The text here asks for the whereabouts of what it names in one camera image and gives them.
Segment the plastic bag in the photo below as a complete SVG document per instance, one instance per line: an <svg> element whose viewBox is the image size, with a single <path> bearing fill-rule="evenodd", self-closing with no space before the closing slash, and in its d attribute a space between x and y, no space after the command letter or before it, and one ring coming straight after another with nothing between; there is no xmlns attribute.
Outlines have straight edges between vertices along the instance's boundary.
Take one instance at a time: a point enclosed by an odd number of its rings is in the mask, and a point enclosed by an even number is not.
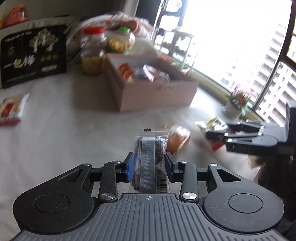
<svg viewBox="0 0 296 241"><path fill-rule="evenodd" d="M167 152L175 155L189 141L191 132L180 125L170 126L168 123L164 128L169 129Z"/></svg>
<svg viewBox="0 0 296 241"><path fill-rule="evenodd" d="M13 95L0 105L0 125L18 124L30 94Z"/></svg>
<svg viewBox="0 0 296 241"><path fill-rule="evenodd" d="M164 154L168 142L168 130L145 129L135 132L134 193L167 193L168 179Z"/></svg>
<svg viewBox="0 0 296 241"><path fill-rule="evenodd" d="M225 131L225 132L230 131L228 128L228 125L217 116L210 119L207 123L204 123L203 121L196 121L195 124L199 127L200 131L203 134L205 134L207 130ZM220 149L224 145L223 142L215 142L211 140L208 140L208 141L212 146L213 151Z"/></svg>

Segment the jar of yellow snacks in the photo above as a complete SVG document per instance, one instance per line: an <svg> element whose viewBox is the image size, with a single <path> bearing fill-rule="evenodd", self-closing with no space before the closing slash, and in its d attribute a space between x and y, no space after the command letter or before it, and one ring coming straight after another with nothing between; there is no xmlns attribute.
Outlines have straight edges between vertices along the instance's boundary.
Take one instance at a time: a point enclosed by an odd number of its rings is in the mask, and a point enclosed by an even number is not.
<svg viewBox="0 0 296 241"><path fill-rule="evenodd" d="M135 36L129 28L120 27L108 36L108 45L112 51L123 53L130 51L135 44Z"/></svg>
<svg viewBox="0 0 296 241"><path fill-rule="evenodd" d="M82 71L89 75L98 75L103 72L105 47L107 38L103 27L86 27L81 40Z"/></svg>

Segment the black snack bag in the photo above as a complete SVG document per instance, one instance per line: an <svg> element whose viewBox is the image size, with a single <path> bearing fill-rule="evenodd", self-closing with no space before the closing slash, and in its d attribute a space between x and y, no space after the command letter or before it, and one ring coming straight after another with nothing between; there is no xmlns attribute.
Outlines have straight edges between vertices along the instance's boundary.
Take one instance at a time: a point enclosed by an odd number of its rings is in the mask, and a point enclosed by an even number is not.
<svg viewBox="0 0 296 241"><path fill-rule="evenodd" d="M34 28L1 41L1 82L8 88L28 80L65 73L66 25Z"/></svg>

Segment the cardboard box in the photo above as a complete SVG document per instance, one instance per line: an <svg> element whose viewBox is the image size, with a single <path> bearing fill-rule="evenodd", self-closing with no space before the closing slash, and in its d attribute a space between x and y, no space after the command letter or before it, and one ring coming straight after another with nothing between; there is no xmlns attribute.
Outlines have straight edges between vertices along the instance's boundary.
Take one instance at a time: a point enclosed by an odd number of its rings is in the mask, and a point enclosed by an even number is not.
<svg viewBox="0 0 296 241"><path fill-rule="evenodd" d="M122 74L118 71L118 67L123 63L132 67L148 64L159 68L170 75L170 81L151 83L147 80L135 80L134 83L125 84ZM162 59L146 55L107 54L104 75L119 110L188 106L199 84Z"/></svg>

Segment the bright sky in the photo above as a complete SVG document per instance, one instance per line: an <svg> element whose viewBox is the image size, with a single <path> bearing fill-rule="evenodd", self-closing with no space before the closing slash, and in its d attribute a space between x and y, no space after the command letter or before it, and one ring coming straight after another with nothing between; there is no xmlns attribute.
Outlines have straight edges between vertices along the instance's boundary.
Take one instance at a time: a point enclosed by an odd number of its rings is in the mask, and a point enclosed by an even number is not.
<svg viewBox="0 0 296 241"><path fill-rule="evenodd" d="M189 0L182 30L196 36L195 67L219 80L238 58L242 73L249 74L265 56L277 24L288 25L290 9L291 0Z"/></svg>

